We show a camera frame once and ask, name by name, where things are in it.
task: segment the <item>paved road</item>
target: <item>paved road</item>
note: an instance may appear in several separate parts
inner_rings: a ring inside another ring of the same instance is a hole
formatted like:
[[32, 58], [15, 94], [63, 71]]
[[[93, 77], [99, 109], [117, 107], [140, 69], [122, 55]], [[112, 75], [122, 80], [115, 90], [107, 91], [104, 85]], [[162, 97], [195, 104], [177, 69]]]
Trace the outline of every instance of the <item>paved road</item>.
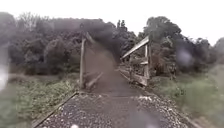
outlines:
[[92, 94], [74, 96], [38, 128], [185, 128], [176, 111], [118, 73], [104, 75]]

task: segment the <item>narrow bridge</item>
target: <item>narrow bridge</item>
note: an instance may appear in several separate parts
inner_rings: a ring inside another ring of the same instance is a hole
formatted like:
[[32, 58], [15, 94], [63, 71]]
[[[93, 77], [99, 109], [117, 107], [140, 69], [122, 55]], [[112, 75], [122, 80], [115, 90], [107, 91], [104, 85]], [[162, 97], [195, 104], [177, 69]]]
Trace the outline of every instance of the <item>narrow bridge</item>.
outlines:
[[80, 88], [33, 128], [200, 128], [173, 106], [132, 84], [150, 86], [150, 43], [148, 37], [123, 57], [145, 47], [144, 76], [116, 65], [113, 56], [86, 34], [82, 41]]

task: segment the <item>sky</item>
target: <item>sky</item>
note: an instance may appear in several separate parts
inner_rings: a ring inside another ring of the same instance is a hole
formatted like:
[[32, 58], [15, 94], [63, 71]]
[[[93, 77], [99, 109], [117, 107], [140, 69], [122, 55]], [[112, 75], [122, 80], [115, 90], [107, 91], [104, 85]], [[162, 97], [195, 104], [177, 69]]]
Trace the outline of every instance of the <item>sky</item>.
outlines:
[[166, 16], [182, 34], [206, 38], [214, 45], [224, 37], [223, 0], [0, 0], [0, 11], [18, 16], [31, 12], [62, 18], [101, 18], [105, 22], [125, 20], [136, 34], [152, 16]]

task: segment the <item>railing post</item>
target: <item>railing post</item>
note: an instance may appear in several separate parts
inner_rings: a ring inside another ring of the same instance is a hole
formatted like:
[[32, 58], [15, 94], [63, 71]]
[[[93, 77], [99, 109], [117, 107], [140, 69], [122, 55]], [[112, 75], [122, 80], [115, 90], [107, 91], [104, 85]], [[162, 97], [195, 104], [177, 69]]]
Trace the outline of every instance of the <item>railing post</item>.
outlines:
[[151, 48], [150, 43], [148, 42], [145, 45], [145, 58], [147, 59], [148, 64], [144, 67], [144, 77], [146, 78], [146, 84], [149, 85], [149, 80], [151, 77], [150, 69], [151, 69]]
[[147, 43], [147, 48], [148, 48], [148, 55], [147, 55], [147, 60], [148, 60], [148, 81], [147, 81], [147, 84], [149, 83], [149, 80], [151, 79], [152, 77], [152, 74], [151, 74], [151, 69], [152, 69], [152, 49], [151, 49], [151, 42], [148, 42]]
[[80, 88], [84, 88], [84, 72], [85, 72], [85, 42], [86, 39], [82, 39], [81, 46], [81, 59], [80, 59]]

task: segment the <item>grass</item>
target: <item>grass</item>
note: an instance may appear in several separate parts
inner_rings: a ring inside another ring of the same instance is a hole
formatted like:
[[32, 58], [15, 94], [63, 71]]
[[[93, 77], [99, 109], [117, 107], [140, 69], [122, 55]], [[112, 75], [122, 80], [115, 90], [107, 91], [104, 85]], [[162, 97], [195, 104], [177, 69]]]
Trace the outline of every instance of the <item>grass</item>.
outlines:
[[33, 121], [50, 112], [62, 99], [72, 94], [77, 85], [77, 76], [73, 74], [52, 80], [52, 77], [47, 76], [25, 76], [9, 82], [7, 88], [0, 93], [0, 128], [29, 128]]
[[175, 101], [191, 117], [204, 117], [217, 127], [224, 126], [224, 66], [204, 74], [180, 76], [177, 81], [165, 80], [154, 91]]

